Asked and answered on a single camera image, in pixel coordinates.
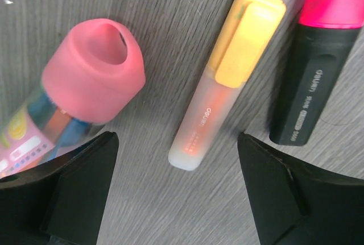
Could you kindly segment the black pink highlighter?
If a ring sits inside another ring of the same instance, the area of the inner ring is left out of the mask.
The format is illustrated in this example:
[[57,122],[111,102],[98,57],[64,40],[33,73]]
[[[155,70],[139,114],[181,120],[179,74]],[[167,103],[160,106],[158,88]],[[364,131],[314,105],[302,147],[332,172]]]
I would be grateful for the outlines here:
[[363,27],[363,0],[305,0],[270,124],[278,145],[305,145]]

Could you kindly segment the orange highlighter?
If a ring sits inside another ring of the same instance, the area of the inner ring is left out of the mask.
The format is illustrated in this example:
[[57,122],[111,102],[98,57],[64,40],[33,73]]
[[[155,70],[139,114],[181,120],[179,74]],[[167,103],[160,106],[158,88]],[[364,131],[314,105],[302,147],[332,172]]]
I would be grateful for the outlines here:
[[168,153],[195,170],[282,21],[282,0],[234,0]]

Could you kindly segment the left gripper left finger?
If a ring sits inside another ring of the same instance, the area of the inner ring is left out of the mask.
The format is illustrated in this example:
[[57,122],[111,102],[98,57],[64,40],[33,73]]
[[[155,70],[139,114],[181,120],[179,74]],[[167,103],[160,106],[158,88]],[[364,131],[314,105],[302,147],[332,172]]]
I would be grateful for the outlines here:
[[104,132],[51,161],[1,179],[1,244],[96,244],[117,159]]

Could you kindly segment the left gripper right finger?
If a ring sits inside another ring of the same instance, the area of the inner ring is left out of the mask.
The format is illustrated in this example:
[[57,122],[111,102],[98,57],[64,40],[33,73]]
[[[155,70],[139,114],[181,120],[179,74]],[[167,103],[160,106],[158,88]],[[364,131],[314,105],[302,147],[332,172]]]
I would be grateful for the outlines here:
[[363,180],[240,133],[239,161],[260,244],[363,244]]

